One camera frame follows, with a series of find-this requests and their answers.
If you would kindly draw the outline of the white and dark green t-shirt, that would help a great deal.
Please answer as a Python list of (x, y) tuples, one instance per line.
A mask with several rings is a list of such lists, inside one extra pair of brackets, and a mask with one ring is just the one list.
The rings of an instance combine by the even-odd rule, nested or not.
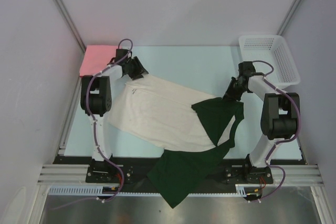
[(163, 154), (148, 172), (172, 208), (215, 170), (231, 148), (244, 119), (244, 104), (147, 75), (128, 81), (108, 121)]

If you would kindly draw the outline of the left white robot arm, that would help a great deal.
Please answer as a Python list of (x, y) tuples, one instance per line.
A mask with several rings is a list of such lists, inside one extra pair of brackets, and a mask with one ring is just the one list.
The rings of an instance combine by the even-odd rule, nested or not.
[(112, 107), (111, 83), (129, 76), (131, 80), (148, 74), (131, 49), (116, 46), (88, 46), (79, 70), (80, 106), (89, 117), (93, 133), (92, 159), (104, 162), (112, 150), (107, 137), (107, 117)]

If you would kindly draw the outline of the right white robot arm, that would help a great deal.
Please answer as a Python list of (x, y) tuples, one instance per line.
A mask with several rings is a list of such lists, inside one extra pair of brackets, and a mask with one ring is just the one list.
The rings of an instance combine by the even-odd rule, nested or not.
[(272, 155), (281, 144), (294, 141), (301, 129), (300, 98), (271, 83), (267, 77), (274, 67), (265, 61), (243, 61), (238, 64), (238, 76), (232, 77), (225, 99), (239, 101), (242, 95), (253, 93), (263, 102), (260, 127), (262, 136), (248, 155), (250, 165), (242, 169), (243, 179), (254, 183), (261, 177), (260, 168), (270, 165)]

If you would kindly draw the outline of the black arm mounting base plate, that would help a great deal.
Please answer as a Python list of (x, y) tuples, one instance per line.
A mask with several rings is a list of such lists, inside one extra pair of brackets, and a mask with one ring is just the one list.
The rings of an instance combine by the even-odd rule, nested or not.
[[(106, 161), (94, 161), (90, 157), (57, 156), (53, 162), (65, 168), (83, 168), (83, 181), (88, 184), (116, 184), (124, 179), (124, 193), (157, 193), (147, 174), (158, 163), (158, 158), (123, 158), (112, 161), (121, 171)], [(273, 168), (249, 168), (244, 159), (225, 159), (206, 178), (202, 179), (193, 194), (222, 194), (235, 192), (235, 186), (246, 184), (248, 187), (271, 186), (283, 177), (296, 174), (297, 168), (305, 165), (303, 160), (274, 160)]]

